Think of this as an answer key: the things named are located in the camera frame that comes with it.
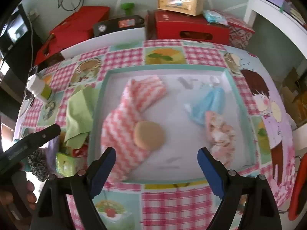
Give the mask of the left hand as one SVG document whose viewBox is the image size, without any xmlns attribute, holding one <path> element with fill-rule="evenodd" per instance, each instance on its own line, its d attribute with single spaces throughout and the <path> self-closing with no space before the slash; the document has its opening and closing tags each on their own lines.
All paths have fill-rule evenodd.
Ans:
<svg viewBox="0 0 307 230">
<path fill-rule="evenodd" d="M 17 163 L 5 173 L 1 174 L 1 190 L 8 191 L 13 196 L 13 202 L 8 208 L 18 220 L 31 217 L 33 210 L 27 200 L 27 179 L 26 172 L 22 169 L 22 164 Z"/>
</svg>

